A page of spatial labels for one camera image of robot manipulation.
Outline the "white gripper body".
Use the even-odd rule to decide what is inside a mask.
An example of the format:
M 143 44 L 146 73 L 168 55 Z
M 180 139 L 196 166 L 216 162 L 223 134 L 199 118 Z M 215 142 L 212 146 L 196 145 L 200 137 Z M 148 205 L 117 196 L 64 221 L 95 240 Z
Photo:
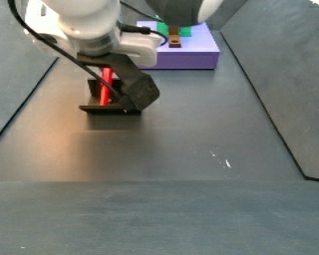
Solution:
M 125 54 L 137 66 L 158 63 L 160 36 L 124 31 L 120 0 L 28 0 L 25 22 L 72 56 Z

